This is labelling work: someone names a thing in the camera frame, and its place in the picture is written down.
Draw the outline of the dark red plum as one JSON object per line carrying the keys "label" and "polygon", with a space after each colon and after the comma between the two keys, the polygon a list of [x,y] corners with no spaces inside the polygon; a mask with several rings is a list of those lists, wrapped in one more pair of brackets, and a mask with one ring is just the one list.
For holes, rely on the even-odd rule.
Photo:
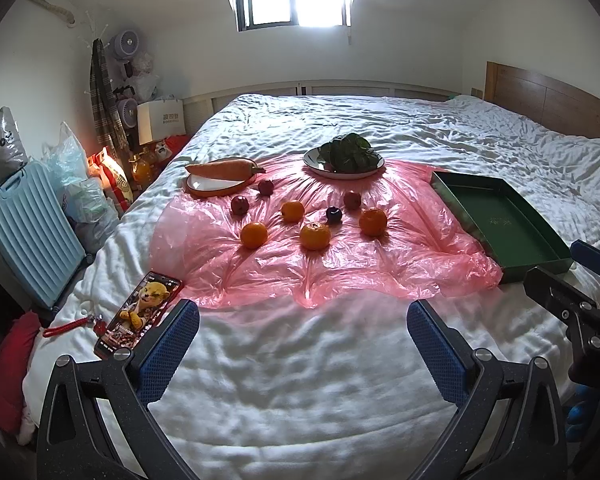
{"label": "dark red plum", "polygon": [[250,208],[250,203],[247,197],[239,195],[232,198],[230,201],[230,210],[237,217],[243,217],[247,214]]}

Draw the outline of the orange mandarin with stem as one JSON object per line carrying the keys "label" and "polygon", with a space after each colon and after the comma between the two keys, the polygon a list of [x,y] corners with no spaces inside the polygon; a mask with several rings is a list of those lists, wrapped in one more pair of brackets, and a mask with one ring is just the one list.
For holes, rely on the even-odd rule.
{"label": "orange mandarin with stem", "polygon": [[320,252],[330,243],[330,229],[320,222],[306,223],[300,230],[300,244],[310,252]]}

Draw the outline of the dark purple plum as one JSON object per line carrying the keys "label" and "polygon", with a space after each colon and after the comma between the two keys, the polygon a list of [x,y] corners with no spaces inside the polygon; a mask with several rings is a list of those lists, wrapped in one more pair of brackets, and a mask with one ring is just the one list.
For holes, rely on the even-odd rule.
{"label": "dark purple plum", "polygon": [[332,224],[338,224],[342,220],[342,211],[340,208],[330,206],[325,211],[326,221],[331,226]]}

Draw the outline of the small orange mandarin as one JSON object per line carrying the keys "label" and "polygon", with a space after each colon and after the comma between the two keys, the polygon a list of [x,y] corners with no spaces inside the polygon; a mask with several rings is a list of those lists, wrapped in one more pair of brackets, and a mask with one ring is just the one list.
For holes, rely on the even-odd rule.
{"label": "small orange mandarin", "polygon": [[304,206],[298,200],[288,200],[280,207],[280,214],[285,223],[298,223],[304,216]]}

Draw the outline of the small red plum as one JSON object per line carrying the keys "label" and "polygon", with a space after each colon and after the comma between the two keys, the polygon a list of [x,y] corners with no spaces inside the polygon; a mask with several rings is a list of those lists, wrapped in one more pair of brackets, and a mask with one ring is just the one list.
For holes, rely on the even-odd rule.
{"label": "small red plum", "polygon": [[275,190],[275,185],[272,180],[264,179],[258,182],[258,191],[261,196],[272,196]]}

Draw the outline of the green rectangular tray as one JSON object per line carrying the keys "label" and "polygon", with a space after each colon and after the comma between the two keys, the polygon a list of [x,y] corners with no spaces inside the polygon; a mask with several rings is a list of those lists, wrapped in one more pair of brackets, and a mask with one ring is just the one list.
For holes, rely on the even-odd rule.
{"label": "green rectangular tray", "polygon": [[431,187],[501,268],[503,284],[518,283],[540,266],[564,274],[572,265],[566,243],[505,180],[436,171]]}

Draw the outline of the blue gloved hand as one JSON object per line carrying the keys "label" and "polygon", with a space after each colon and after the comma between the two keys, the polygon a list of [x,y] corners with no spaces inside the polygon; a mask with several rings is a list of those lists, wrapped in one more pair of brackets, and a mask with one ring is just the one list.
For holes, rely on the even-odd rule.
{"label": "blue gloved hand", "polygon": [[581,442],[591,427],[598,405],[598,391],[578,385],[573,397],[574,404],[566,418],[566,439]]}

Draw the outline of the red cloth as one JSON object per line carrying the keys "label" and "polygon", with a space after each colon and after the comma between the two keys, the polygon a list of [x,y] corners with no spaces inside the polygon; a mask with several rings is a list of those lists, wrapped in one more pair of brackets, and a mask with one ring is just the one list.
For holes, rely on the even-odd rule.
{"label": "red cloth", "polygon": [[0,429],[19,434],[24,407],[22,382],[27,375],[30,355],[41,328],[32,311],[20,316],[0,347]]}

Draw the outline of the clear plastic bags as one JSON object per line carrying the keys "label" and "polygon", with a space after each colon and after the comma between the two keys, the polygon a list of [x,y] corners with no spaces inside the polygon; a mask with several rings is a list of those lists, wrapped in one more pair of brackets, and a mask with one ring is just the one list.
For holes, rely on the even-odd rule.
{"label": "clear plastic bags", "polygon": [[58,143],[43,145],[42,163],[79,242],[95,255],[114,232],[119,216],[99,177],[91,176],[84,148],[65,122],[60,125]]}

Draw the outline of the wooden headboard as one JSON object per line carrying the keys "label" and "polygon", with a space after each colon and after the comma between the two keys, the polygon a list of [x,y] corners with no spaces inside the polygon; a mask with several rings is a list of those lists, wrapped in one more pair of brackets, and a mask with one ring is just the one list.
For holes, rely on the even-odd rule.
{"label": "wooden headboard", "polygon": [[532,70],[486,63],[484,99],[565,134],[600,139],[600,98]]}

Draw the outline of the orange rimmed white plate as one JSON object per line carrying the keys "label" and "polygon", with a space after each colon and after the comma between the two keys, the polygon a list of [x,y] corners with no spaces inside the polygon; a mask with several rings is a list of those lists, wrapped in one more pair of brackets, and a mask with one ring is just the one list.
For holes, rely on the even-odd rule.
{"label": "orange rimmed white plate", "polygon": [[185,180],[185,188],[189,194],[198,198],[227,196],[241,191],[254,181],[254,177],[246,180],[225,180],[190,174]]}

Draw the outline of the pink plastic sheet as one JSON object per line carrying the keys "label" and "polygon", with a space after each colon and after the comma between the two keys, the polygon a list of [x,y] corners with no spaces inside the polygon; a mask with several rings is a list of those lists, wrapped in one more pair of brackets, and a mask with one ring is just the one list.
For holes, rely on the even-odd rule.
{"label": "pink plastic sheet", "polygon": [[431,186],[434,168],[390,160],[356,181],[325,179],[297,156],[267,159],[271,195],[176,194],[149,245],[151,267],[208,308],[290,297],[315,308],[349,292],[404,299],[466,296],[498,286],[500,266]]}

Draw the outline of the light blue suitcase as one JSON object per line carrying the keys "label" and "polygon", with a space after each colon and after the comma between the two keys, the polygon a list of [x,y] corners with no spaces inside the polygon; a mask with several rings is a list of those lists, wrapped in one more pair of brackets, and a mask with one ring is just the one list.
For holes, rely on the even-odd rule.
{"label": "light blue suitcase", "polygon": [[0,185],[0,255],[41,308],[52,310],[86,252],[42,162],[28,162]]}

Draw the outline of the orange snack bag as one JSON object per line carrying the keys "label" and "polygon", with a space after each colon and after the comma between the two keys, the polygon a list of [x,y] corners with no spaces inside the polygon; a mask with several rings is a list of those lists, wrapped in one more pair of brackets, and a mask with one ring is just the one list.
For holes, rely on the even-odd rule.
{"label": "orange snack bag", "polygon": [[107,198],[114,202],[118,215],[122,216],[133,203],[131,185],[118,162],[106,148],[87,159],[90,175],[98,177]]}

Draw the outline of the green leafy vegetable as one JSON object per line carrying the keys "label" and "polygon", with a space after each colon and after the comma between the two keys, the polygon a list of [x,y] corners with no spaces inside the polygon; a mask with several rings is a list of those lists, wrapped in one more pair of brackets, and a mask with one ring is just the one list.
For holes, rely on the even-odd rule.
{"label": "green leafy vegetable", "polygon": [[361,152],[364,155],[379,155],[365,138],[356,133],[348,133],[344,136],[335,136],[332,140],[324,143],[320,150],[323,156],[334,157],[335,155],[352,156]]}

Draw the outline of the silver plate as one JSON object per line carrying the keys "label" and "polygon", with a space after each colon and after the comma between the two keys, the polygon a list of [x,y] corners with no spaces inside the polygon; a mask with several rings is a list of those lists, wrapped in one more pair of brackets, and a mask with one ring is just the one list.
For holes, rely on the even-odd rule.
{"label": "silver plate", "polygon": [[311,148],[302,158],[304,166],[320,177],[335,180],[361,180],[377,174],[385,167],[385,159],[379,155],[358,154],[323,156],[319,148]]}

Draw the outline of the white cardboard box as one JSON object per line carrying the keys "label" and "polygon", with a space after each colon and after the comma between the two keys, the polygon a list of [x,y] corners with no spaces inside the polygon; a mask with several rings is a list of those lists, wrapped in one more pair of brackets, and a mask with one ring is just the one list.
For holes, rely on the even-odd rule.
{"label": "white cardboard box", "polygon": [[182,100],[155,100],[137,107],[138,142],[158,142],[186,133]]}

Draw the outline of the plaid scarf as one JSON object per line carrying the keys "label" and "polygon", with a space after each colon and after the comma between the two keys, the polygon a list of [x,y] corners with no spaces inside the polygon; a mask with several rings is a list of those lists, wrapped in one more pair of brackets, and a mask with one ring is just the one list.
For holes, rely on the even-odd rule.
{"label": "plaid scarf", "polygon": [[90,97],[96,139],[121,167],[129,165],[130,147],[112,91],[102,40],[92,42]]}

